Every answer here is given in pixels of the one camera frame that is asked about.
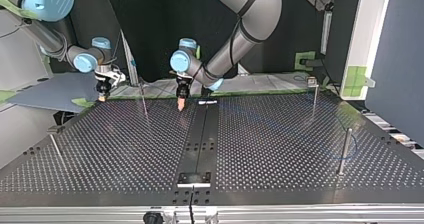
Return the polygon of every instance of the metal rod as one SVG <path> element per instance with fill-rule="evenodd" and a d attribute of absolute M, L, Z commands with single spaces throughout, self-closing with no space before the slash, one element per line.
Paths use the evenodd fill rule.
<path fill-rule="evenodd" d="M 60 159 L 62 160 L 62 163 L 65 165 L 65 162 L 62 157 L 62 153 L 60 152 L 59 146 L 57 145 L 56 139 L 54 138 L 53 134 L 50 134 L 50 139 L 52 139 L 52 143 L 54 145 L 54 149 L 56 149 L 57 155 L 60 157 Z"/>
<path fill-rule="evenodd" d="M 349 146 L 352 140 L 352 128 L 348 128 L 346 131 L 346 136 L 345 136 L 345 141 L 344 141 L 344 145 L 343 145 L 343 153 L 342 153 L 342 158 L 340 159 L 340 166 L 339 166 L 339 170 L 338 173 L 339 175 L 344 175 L 343 171 L 344 171 L 344 166 L 346 163 L 346 158 L 347 158 L 347 154 L 349 151 Z"/>
<path fill-rule="evenodd" d="M 315 96 L 314 96 L 314 107 L 317 104 L 318 90 L 319 90 L 319 85 L 316 85 L 316 87 L 315 87 Z"/>

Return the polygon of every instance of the cable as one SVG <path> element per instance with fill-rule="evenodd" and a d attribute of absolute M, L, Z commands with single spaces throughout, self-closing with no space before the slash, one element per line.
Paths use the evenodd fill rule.
<path fill-rule="evenodd" d="M 14 30 L 14 31 L 12 31 L 12 32 L 9 32 L 9 33 L 7 33 L 7 34 L 4 34 L 3 36 L 0 36 L 0 39 L 1 39 L 1 38 L 4 38 L 4 37 L 8 37 L 8 36 L 10 36 L 10 35 L 12 35 L 12 34 L 16 33 L 17 31 L 19 31 L 19 28 L 16 28 L 16 30 Z"/>
<path fill-rule="evenodd" d="M 234 63 L 234 58 L 233 58 L 234 39 L 236 37 L 237 29 L 240 27 L 241 20 L 242 18 L 239 16 L 237 19 L 237 23 L 234 26 L 233 32 L 231 34 L 231 39 L 230 39 L 230 60 L 231 60 L 231 65 L 233 67 L 236 66 L 236 64 Z"/>
<path fill-rule="evenodd" d="M 303 77 L 303 76 L 299 76 L 299 75 L 294 76 L 293 80 L 299 81 L 299 82 L 306 82 L 306 78 Z"/>
<path fill-rule="evenodd" d="M 232 33 L 231 33 L 231 37 L 230 37 L 230 60 L 231 60 L 231 66 L 232 66 L 233 68 L 237 65 L 236 63 L 234 63 L 234 57 L 233 57 L 234 39 L 235 39 L 236 34 L 237 34 L 237 29 L 240 27 L 241 20 L 242 20 L 242 18 L 241 18 L 240 16 L 238 16 L 238 18 L 237 18 L 237 23 L 236 23 L 236 25 L 234 26 L 234 29 L 233 29 L 233 31 L 232 31 Z M 222 78 L 222 76 L 218 76 L 218 75 L 215 75 L 215 74 L 211 73 L 211 72 L 208 70 L 208 68 L 207 68 L 207 66 L 205 65 L 205 63 L 203 63 L 203 64 L 200 66 L 200 68 L 196 71 L 196 73 L 193 75 L 193 81 L 194 81 L 195 77 L 197 76 L 197 74 L 199 73 L 199 71 L 200 71 L 200 69 L 201 69 L 202 67 L 203 67 L 203 70 L 205 70 L 206 74 L 208 74 L 208 76 L 210 76 L 210 77 L 212 77 L 212 78 L 216 78 L 216 79 L 220 79 L 220 78 Z"/>
<path fill-rule="evenodd" d="M 190 204 L 188 206 L 188 209 L 190 211 L 190 220 L 191 220 L 191 224 L 195 224 L 195 220 L 194 220 L 194 213 L 193 213 L 193 190 L 194 188 L 191 190 L 191 196 L 190 196 Z"/>
<path fill-rule="evenodd" d="M 315 2 L 314 2 L 314 9 L 315 9 L 315 27 L 316 27 L 316 31 L 317 31 L 316 32 L 317 33 L 316 38 L 319 40 L 319 26 L 318 26 L 318 10 L 317 10 L 317 4 L 318 4 L 318 0 L 315 0 Z M 320 59 L 320 60 L 321 60 L 322 66 L 324 67 L 325 73 L 327 74 L 328 78 L 330 78 L 330 81 L 334 85 L 334 83 L 336 83 L 336 82 L 334 81 L 333 78 L 331 78 L 330 72 L 328 72 L 328 69 L 327 69 L 327 66 L 325 65 L 325 62 L 322 59 Z M 336 89 L 337 95 L 340 96 L 340 90 L 337 90 L 336 86 L 334 86 L 334 89 Z"/>

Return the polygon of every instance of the green tape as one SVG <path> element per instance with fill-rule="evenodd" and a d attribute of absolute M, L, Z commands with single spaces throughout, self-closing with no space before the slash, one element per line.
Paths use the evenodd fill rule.
<path fill-rule="evenodd" d="M 322 81 L 322 86 L 323 86 L 324 88 L 327 88 L 328 83 L 330 83 L 330 77 L 326 76 L 326 77 L 324 78 L 324 81 Z"/>
<path fill-rule="evenodd" d="M 200 46 L 197 46 L 197 50 L 196 50 L 196 58 L 198 60 L 200 60 L 200 57 L 202 57 L 201 52 L 200 52 Z"/>
<path fill-rule="evenodd" d="M 10 12 L 15 13 L 16 15 L 24 18 L 37 19 L 37 14 L 32 11 L 22 10 L 21 8 L 15 6 L 9 0 L 0 0 L 0 6 L 3 6 Z"/>
<path fill-rule="evenodd" d="M 296 57 L 294 60 L 294 69 L 296 71 L 312 71 L 312 67 L 306 67 L 305 65 L 300 64 L 300 60 L 306 59 L 306 60 L 314 60 L 315 59 L 315 52 L 301 52 L 296 53 Z"/>
<path fill-rule="evenodd" d="M 77 106 L 84 107 L 84 108 L 89 108 L 89 107 L 92 107 L 94 105 L 94 102 L 89 102 L 89 101 L 85 100 L 85 98 L 72 99 L 72 103 L 74 103 Z"/>
<path fill-rule="evenodd" d="M 365 72 L 367 67 L 351 66 L 347 69 L 343 96 L 359 97 L 361 96 L 362 88 L 366 85 Z"/>
<path fill-rule="evenodd" d="M 13 91 L 0 91 L 0 104 L 3 104 L 7 99 L 13 97 L 14 95 L 16 95 L 16 93 Z"/>

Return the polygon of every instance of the end effector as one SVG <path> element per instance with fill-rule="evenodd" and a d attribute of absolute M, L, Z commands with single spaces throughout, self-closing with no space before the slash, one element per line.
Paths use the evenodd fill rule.
<path fill-rule="evenodd" d="M 88 50 L 72 46 L 68 53 L 73 65 L 80 72 L 94 71 L 99 101 L 106 101 L 112 88 L 127 80 L 125 74 L 113 65 L 115 59 L 112 57 L 111 44 L 104 37 L 93 38 L 92 48 Z"/>
<path fill-rule="evenodd" d="M 114 58 L 111 56 L 111 45 L 108 39 L 93 38 L 92 47 L 84 49 L 71 45 L 64 35 L 39 21 L 54 22 L 65 18 L 71 11 L 74 0 L 7 1 L 9 4 L 5 7 L 9 9 L 8 14 L 11 20 L 35 41 L 46 55 L 60 61 L 67 61 L 83 73 L 95 72 L 99 100 L 105 100 L 114 86 L 126 81 L 125 75 L 112 64 Z"/>
<path fill-rule="evenodd" d="M 224 74 L 255 45 L 269 38 L 277 27 L 282 10 L 282 0 L 220 1 L 239 17 L 225 45 L 205 64 L 197 59 L 190 49 L 194 44 L 187 42 L 189 39 L 182 39 L 179 50 L 171 57 L 171 67 L 174 71 L 195 79 L 212 91 L 219 89 Z"/>

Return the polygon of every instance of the metal plate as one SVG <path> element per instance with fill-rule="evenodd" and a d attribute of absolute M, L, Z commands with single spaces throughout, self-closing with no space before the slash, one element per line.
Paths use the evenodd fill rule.
<path fill-rule="evenodd" d="M 148 118 L 140 101 L 100 104 L 57 138 L 64 162 L 47 139 L 0 171 L 0 206 L 186 205 L 178 174 L 193 168 L 212 174 L 194 205 L 424 203 L 418 156 L 345 102 L 312 102 L 222 97 L 180 113 L 175 100 L 154 100 Z M 356 141 L 338 176 L 348 127 Z"/>
<path fill-rule="evenodd" d="M 325 95 L 315 108 L 313 94 L 221 98 L 210 205 L 424 202 L 424 162 L 371 125 Z"/>
<path fill-rule="evenodd" d="M 3 203 L 2 194 L 47 203 L 52 196 L 63 205 L 75 197 L 83 206 L 90 202 L 78 203 L 78 196 L 96 203 L 129 195 L 135 203 L 170 205 L 196 107 L 190 103 L 180 113 L 175 100 L 157 100 L 147 108 L 148 116 L 139 100 L 100 104 L 57 137 L 63 161 L 47 142 L 1 179 L 0 205 L 12 204 Z"/>

